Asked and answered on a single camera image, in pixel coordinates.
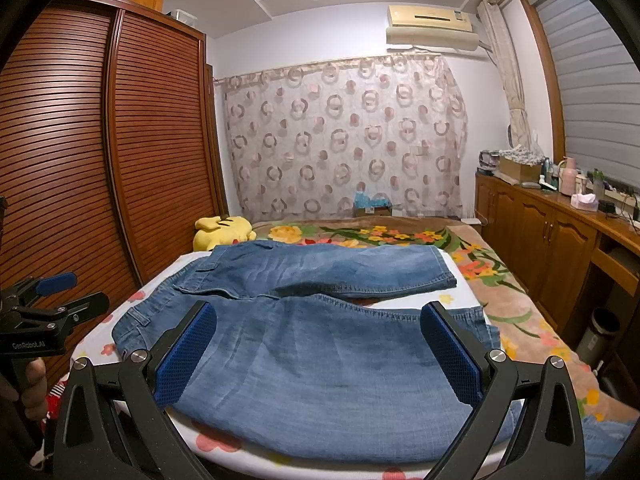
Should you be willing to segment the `person's left hand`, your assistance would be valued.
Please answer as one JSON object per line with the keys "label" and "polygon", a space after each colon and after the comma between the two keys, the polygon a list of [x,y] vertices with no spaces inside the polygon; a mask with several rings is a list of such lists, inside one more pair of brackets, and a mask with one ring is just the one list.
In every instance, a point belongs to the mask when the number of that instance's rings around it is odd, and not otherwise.
{"label": "person's left hand", "polygon": [[0,377],[0,392],[3,400],[20,401],[29,420],[41,420],[48,412],[46,364],[35,359],[26,366],[27,386],[18,393],[3,376]]}

